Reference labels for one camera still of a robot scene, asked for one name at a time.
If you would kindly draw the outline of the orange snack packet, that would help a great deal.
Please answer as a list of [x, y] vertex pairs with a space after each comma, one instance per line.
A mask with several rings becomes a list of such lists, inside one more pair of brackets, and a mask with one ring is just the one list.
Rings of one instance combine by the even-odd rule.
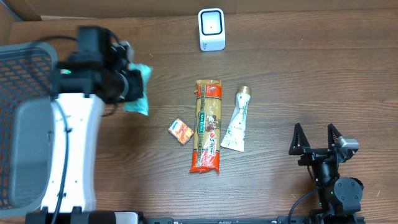
[[169, 127], [169, 132], [173, 135], [179, 143], [186, 145], [193, 137], [194, 132], [182, 120], [176, 119]]

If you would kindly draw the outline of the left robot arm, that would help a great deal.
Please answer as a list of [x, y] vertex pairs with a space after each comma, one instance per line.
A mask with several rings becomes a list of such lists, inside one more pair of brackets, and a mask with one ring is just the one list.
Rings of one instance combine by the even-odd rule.
[[104, 27], [81, 26], [77, 50], [52, 69], [47, 89], [53, 113], [49, 181], [40, 210], [26, 223], [144, 223], [141, 212], [98, 211], [94, 190], [96, 143], [106, 105], [143, 97], [141, 72], [130, 70], [126, 41]]

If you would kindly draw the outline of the spaghetti pasta packet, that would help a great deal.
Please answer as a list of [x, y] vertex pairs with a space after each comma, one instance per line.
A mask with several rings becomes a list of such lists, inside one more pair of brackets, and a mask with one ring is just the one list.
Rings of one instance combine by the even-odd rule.
[[196, 81], [196, 112], [190, 172], [220, 171], [221, 100], [220, 80]]

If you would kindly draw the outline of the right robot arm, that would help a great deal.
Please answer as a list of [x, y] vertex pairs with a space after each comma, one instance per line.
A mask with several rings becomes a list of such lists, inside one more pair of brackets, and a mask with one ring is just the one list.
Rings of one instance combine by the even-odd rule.
[[[342, 177], [341, 163], [350, 160], [359, 149], [355, 138], [344, 137], [333, 124], [328, 128], [328, 147], [314, 149], [310, 146], [300, 123], [294, 127], [289, 154], [300, 156], [299, 166], [305, 166], [315, 189], [299, 198], [287, 215], [286, 222], [302, 223], [364, 223], [356, 214], [361, 211], [364, 185], [354, 177]], [[294, 218], [295, 208], [306, 198], [318, 194], [320, 208], [307, 217]]]

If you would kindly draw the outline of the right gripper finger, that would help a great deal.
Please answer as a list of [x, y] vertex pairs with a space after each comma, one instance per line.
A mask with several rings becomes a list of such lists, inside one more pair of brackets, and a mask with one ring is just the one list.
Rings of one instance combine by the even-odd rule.
[[294, 126], [294, 134], [289, 148], [289, 155], [302, 155], [310, 150], [310, 144], [300, 123]]
[[340, 147], [339, 138], [342, 137], [341, 133], [330, 123], [328, 126], [328, 148]]

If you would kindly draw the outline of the teal snack packet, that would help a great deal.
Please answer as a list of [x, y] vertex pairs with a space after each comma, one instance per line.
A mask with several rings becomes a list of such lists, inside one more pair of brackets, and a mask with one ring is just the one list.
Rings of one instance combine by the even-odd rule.
[[133, 88], [134, 100], [125, 102], [124, 111], [140, 113], [144, 116], [148, 116], [149, 102], [147, 97], [147, 84], [152, 75], [153, 68], [141, 63], [130, 63], [128, 68], [134, 75], [138, 75], [142, 81]]

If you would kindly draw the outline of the white tube with gold cap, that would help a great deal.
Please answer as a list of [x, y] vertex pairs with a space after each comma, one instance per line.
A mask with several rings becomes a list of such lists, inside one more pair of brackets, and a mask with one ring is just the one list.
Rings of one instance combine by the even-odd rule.
[[251, 89], [240, 86], [236, 94], [236, 103], [228, 128], [221, 142], [221, 146], [235, 151], [244, 151], [246, 134], [246, 120], [248, 104], [251, 99]]

